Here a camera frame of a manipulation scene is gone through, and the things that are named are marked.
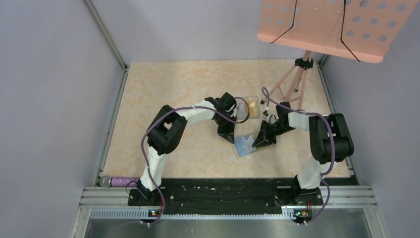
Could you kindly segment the clear plastic card tray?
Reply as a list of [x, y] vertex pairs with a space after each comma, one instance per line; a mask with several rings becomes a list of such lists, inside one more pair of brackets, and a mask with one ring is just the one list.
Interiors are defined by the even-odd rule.
[[[244, 104], [246, 104], [246, 107], [247, 107], [247, 115], [245, 117], [241, 117], [241, 116], [238, 117], [236, 115], [238, 121], [243, 121], [245, 119], [258, 119], [260, 117], [260, 115], [261, 115], [260, 101], [259, 101], [259, 98], [257, 96], [242, 97], [242, 98], [237, 97], [235, 99], [236, 99], [237, 105], [239, 103], [244, 103]], [[258, 117], [250, 117], [250, 115], [249, 115], [249, 105], [248, 105], [249, 102], [255, 102], [256, 104], [259, 105], [259, 116]]]

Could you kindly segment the purple glitter microphone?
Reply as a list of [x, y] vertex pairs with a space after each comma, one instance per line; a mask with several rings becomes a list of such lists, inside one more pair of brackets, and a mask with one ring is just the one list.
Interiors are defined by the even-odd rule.
[[100, 187], [134, 187], [137, 186], [139, 178], [132, 177], [110, 177], [103, 176], [98, 180]]

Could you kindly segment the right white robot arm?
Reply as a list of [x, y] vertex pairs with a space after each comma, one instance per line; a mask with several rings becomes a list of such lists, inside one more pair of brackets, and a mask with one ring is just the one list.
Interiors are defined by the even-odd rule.
[[343, 114], [322, 116], [293, 110], [289, 102], [276, 106], [275, 121], [266, 118], [252, 147], [266, 147], [277, 143], [277, 137], [297, 128], [309, 132], [312, 158], [306, 168], [292, 180], [288, 191], [278, 197], [283, 204], [304, 204], [316, 197], [320, 184], [332, 171], [335, 163], [342, 162], [354, 152], [354, 144]]

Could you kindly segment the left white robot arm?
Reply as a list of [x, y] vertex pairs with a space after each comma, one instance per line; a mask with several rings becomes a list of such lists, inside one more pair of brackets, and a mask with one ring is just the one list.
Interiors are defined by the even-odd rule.
[[146, 161], [143, 175], [137, 182], [140, 199], [147, 205], [158, 201], [157, 188], [166, 157], [179, 145], [186, 127], [213, 120], [217, 124], [217, 134], [229, 143], [234, 143], [234, 129], [238, 123], [236, 99], [229, 93], [220, 98], [207, 97], [192, 106], [172, 108], [164, 105], [141, 140], [141, 150]]

